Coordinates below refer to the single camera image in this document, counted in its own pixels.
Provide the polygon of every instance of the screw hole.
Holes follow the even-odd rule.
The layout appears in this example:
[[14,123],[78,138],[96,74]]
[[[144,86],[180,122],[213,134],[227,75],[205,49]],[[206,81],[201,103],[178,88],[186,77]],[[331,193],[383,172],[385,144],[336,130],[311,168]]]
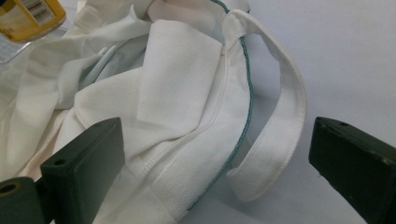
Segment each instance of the screw hole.
[[2,188],[0,188],[0,194],[9,193],[16,188],[17,188],[17,186],[15,184],[5,185]]
[[63,164],[65,164],[65,163],[66,163],[65,160],[57,160],[54,164],[55,164],[55,165],[63,165]]

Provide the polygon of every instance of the white strap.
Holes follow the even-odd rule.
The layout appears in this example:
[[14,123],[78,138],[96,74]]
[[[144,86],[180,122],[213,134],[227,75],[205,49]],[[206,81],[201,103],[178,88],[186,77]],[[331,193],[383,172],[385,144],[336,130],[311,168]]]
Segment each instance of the white strap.
[[227,176],[238,198],[251,201],[260,197],[288,164],[304,127],[306,101],[303,79],[289,54],[257,20],[241,10],[229,15],[240,36],[262,37],[279,61],[281,92],[276,109],[241,164]]

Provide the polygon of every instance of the green stitching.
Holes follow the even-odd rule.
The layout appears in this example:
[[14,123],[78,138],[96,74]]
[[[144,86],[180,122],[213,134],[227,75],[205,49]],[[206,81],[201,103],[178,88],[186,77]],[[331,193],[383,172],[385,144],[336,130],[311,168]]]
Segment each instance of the green stitching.
[[[211,0],[212,2],[219,4],[221,7],[224,8],[225,12],[228,13],[230,10],[224,5],[224,3],[220,2],[219,0]],[[192,203],[192,205],[187,209],[190,211],[199,201],[201,201],[202,197],[207,193],[207,191],[215,184],[216,181],[219,180],[223,172],[226,170],[227,166],[230,165],[230,162],[233,160],[235,157],[236,153],[238,152],[239,148],[242,145],[242,142],[244,141],[246,134],[248,132],[248,127],[250,125],[251,121],[251,114],[253,111],[253,99],[254,99],[254,90],[253,90],[253,84],[251,82],[251,77],[250,77],[250,62],[248,59],[248,49],[245,44],[245,38],[242,36],[239,38],[239,42],[241,43],[242,49],[244,50],[244,55],[246,59],[246,64],[247,64],[247,83],[250,91],[250,101],[249,101],[249,108],[248,108],[248,114],[247,114],[247,122],[245,124],[244,130],[242,131],[241,136],[239,137],[238,142],[236,143],[233,152],[231,153],[230,157],[226,162],[224,162],[223,166],[219,170],[219,172],[216,174],[215,178],[210,181],[210,183],[207,185],[207,187],[202,191],[202,193],[198,196],[198,198]]]

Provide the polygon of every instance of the bottle label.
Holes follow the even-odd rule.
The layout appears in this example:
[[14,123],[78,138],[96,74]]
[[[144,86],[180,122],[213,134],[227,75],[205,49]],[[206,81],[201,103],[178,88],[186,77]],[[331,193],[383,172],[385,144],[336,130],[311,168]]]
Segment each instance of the bottle label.
[[57,0],[0,0],[0,33],[22,42],[47,33],[64,21]]

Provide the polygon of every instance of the white cloth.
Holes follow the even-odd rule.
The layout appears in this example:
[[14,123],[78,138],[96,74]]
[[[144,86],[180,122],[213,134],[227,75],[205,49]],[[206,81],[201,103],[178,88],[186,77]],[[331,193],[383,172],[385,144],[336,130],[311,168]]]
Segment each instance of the white cloth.
[[282,74],[274,115],[228,173],[242,200],[256,199],[297,144],[304,87],[266,29],[218,1],[91,0],[65,37],[37,42],[25,54],[28,64],[10,110],[1,177],[15,175],[32,158],[54,109],[71,108],[55,151],[94,123],[120,117],[126,165],[95,223],[176,223],[227,168],[246,136],[253,92],[241,37],[249,33],[262,36]]

